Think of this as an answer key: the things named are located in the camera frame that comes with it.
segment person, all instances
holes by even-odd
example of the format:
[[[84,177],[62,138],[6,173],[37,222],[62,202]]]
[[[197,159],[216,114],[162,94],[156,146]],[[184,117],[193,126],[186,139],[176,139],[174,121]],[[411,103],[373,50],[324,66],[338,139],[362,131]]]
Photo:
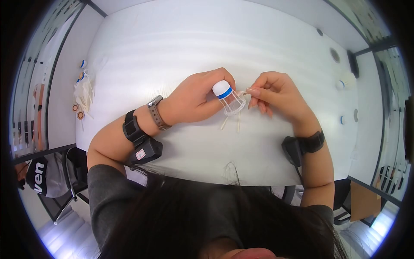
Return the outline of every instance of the person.
[[[221,80],[236,89],[224,68],[189,76],[159,103],[160,117],[171,126],[211,117],[223,106],[217,98],[207,102],[206,95]],[[272,117],[274,106],[292,123],[295,136],[322,130],[287,74],[264,72],[246,92],[249,109]],[[146,105],[134,115],[145,133],[160,133]],[[132,182],[123,166],[134,150],[124,136],[124,120],[125,115],[102,128],[87,156],[99,258],[346,258],[332,226],[335,186],[326,142],[303,157],[299,207],[284,203],[269,187],[192,182],[143,168],[147,186]]]
[[[66,161],[69,181],[74,184],[75,166],[70,161]],[[38,194],[49,197],[61,197],[69,191],[66,184],[63,167],[62,155],[58,152],[47,154],[15,165],[17,173],[18,188],[24,190],[27,185]]]

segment sleeve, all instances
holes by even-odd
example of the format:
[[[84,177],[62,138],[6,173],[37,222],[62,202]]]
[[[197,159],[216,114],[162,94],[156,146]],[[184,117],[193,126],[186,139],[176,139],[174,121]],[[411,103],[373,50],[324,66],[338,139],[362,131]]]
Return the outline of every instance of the sleeve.
[[[102,249],[125,210],[144,190],[109,165],[95,165],[88,172],[92,232]]]

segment shuttlecock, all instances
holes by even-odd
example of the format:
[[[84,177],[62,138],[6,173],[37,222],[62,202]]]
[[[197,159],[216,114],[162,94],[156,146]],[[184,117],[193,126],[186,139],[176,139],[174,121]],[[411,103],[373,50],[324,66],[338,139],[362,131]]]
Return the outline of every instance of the shuttlecock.
[[[341,80],[335,83],[335,87],[338,90],[349,90],[356,86],[356,78],[353,73],[343,73]]]

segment white label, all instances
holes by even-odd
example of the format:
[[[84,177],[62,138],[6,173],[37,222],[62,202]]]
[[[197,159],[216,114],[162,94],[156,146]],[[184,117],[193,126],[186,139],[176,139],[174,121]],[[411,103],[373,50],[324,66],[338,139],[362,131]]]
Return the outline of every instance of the white label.
[[[145,152],[144,149],[141,149],[140,151],[138,151],[135,156],[137,157],[138,160],[141,160],[144,156],[145,156]]]

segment wire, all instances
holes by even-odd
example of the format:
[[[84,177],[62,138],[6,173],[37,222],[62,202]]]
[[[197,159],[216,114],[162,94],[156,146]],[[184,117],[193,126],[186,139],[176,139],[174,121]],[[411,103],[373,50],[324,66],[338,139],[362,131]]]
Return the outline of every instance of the wire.
[[[303,185],[303,179],[302,179],[302,175],[299,172],[299,168],[297,166],[295,166],[296,172],[298,173],[299,179],[301,181],[301,184]]]

